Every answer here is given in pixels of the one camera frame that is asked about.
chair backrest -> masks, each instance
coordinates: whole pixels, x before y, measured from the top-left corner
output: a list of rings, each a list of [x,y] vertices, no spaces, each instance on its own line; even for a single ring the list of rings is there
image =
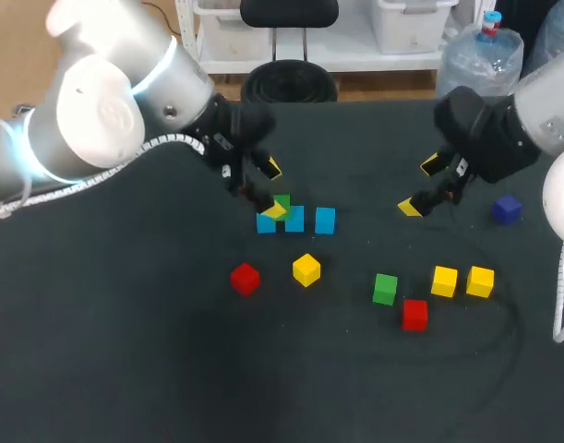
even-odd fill
[[[339,16],[337,0],[242,0],[241,16],[253,28],[327,28]]]

red cube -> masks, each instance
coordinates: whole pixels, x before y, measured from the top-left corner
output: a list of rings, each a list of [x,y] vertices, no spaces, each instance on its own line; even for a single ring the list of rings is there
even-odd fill
[[[402,328],[423,331],[427,328],[427,302],[425,300],[405,300],[402,309]]]
[[[243,263],[230,274],[230,283],[241,295],[248,297],[259,287],[261,279],[256,269]]]

green cube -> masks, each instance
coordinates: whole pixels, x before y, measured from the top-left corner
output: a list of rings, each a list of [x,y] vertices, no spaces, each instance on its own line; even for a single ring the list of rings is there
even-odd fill
[[[290,194],[278,194],[273,196],[275,201],[277,201],[285,209],[285,214],[283,214],[276,222],[285,222],[290,218]]]
[[[399,281],[396,277],[385,274],[376,274],[376,284],[374,284],[374,303],[392,306],[396,296],[396,284]]]

yellow cube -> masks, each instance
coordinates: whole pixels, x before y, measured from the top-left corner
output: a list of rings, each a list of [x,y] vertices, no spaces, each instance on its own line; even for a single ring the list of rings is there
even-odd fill
[[[477,266],[471,267],[470,274],[468,274],[466,293],[487,298],[491,295],[493,286],[495,286],[495,271],[478,268]]]
[[[456,269],[436,266],[436,272],[434,273],[433,284],[431,286],[431,293],[451,298],[454,296],[457,280],[458,271]]]
[[[294,278],[307,288],[320,278],[320,263],[310,254],[305,254],[294,262],[292,272]]]

floor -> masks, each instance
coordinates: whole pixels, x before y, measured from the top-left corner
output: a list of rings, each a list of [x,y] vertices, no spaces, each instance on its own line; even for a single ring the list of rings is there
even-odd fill
[[[17,103],[44,100],[61,55],[56,42],[45,30],[45,16],[53,3],[54,0],[0,0],[0,117],[9,118]],[[153,0],[153,3],[178,30],[174,0]],[[147,8],[164,23],[156,7]],[[214,79],[218,91],[229,100],[239,99],[244,76],[215,76]],[[431,98],[435,73],[338,74],[336,81],[340,101]]]

